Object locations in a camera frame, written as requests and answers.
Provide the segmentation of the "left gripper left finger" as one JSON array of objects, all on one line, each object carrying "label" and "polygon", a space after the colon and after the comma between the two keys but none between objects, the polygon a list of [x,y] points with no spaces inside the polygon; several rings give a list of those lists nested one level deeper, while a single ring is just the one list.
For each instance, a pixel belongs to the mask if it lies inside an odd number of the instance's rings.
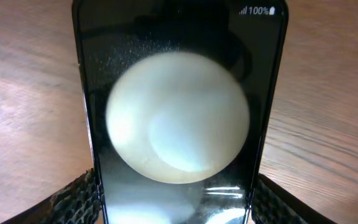
[{"label": "left gripper left finger", "polygon": [[2,224],[94,224],[101,202],[94,169]]}]

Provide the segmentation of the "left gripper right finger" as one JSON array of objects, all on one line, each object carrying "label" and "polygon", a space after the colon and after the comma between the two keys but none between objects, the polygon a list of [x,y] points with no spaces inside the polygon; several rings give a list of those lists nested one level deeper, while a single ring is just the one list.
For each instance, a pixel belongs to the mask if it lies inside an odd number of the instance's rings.
[{"label": "left gripper right finger", "polygon": [[252,199],[252,220],[256,224],[335,224],[262,174]]}]

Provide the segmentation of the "black smartphone with white circles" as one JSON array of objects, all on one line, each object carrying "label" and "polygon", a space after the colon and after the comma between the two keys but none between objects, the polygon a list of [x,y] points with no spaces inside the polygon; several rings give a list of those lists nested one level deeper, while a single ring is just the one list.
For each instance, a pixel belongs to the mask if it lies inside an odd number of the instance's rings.
[{"label": "black smartphone with white circles", "polygon": [[282,0],[71,7],[105,223],[246,223],[289,10]]}]

